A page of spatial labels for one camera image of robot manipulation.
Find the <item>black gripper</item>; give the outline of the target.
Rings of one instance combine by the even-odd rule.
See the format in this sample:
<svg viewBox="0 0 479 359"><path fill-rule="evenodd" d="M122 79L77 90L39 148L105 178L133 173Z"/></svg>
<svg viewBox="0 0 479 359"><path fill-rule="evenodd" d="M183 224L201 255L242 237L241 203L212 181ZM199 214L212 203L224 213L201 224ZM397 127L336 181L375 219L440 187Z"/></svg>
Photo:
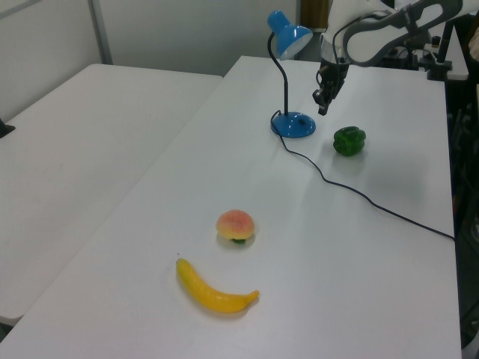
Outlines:
<svg viewBox="0 0 479 359"><path fill-rule="evenodd" d="M320 88L313 93L313 98L318 102L319 114L328 113L329 106L344 84L349 67L349 64L336 64L328 61L320 63L316 74L317 84Z"/></svg>

